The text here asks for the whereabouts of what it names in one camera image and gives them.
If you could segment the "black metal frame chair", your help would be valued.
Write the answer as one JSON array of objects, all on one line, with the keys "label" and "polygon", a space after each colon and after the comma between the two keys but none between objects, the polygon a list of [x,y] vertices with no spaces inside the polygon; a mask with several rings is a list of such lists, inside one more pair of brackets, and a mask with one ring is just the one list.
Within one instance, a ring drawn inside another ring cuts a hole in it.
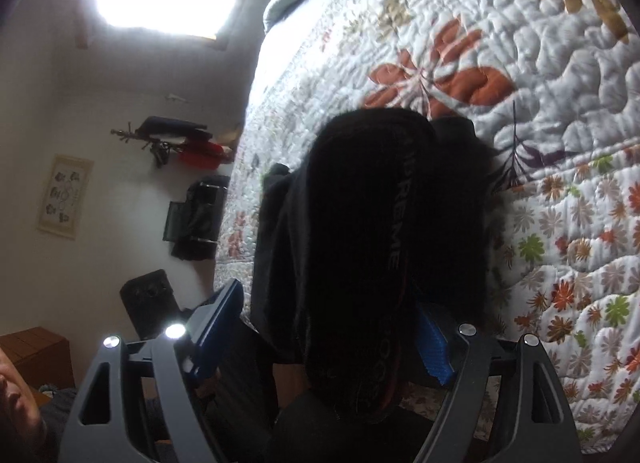
[{"label": "black metal frame chair", "polygon": [[170,202],[163,240],[170,255],[182,261],[208,261],[215,257],[224,201],[230,178],[213,175],[189,186],[183,202]]}]

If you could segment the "wooden coat rack with clothes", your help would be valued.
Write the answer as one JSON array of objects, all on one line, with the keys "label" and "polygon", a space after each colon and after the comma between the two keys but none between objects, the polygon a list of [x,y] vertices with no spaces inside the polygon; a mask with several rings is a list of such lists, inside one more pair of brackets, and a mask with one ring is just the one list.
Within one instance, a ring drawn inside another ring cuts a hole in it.
[{"label": "wooden coat rack with clothes", "polygon": [[230,146],[218,142],[206,125],[187,120],[149,116],[136,129],[128,123],[126,129],[112,129],[110,134],[125,143],[141,142],[142,149],[153,155],[157,168],[166,166],[173,157],[207,170],[216,170],[234,160]]}]

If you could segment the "black pants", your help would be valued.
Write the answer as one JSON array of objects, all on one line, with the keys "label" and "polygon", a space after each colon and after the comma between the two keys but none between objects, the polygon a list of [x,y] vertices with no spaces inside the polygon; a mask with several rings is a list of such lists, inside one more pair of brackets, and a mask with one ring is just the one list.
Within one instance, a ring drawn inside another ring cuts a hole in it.
[{"label": "black pants", "polygon": [[490,161],[469,119],[369,108],[331,119],[296,169],[271,168],[250,319],[308,386],[268,461],[408,459],[398,402],[420,316],[483,316]]}]

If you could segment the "wooden box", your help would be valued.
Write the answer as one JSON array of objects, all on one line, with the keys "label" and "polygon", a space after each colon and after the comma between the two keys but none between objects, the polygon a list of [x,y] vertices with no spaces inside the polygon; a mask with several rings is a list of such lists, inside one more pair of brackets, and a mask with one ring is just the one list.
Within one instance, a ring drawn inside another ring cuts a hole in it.
[{"label": "wooden box", "polygon": [[57,389],[76,386],[70,359],[70,342],[43,327],[4,334],[2,350],[32,388],[53,385]]}]

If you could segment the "framed wall picture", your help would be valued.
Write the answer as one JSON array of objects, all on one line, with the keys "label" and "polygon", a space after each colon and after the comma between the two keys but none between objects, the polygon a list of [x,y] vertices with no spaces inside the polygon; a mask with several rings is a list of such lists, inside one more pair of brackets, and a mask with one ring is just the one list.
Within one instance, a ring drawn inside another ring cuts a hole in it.
[{"label": "framed wall picture", "polygon": [[56,154],[44,184],[37,229],[75,240],[93,160]]}]

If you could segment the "floral quilted bedspread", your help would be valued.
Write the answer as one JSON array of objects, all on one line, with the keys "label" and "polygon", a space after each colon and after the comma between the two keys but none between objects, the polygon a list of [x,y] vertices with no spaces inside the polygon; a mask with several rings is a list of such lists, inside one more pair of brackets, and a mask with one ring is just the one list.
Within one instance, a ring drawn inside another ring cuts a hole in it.
[{"label": "floral quilted bedspread", "polygon": [[628,0],[304,0],[260,49],[217,282],[252,282],[262,180],[334,115],[469,119],[497,156],[489,322],[539,335],[582,451],[639,405],[639,30]]}]

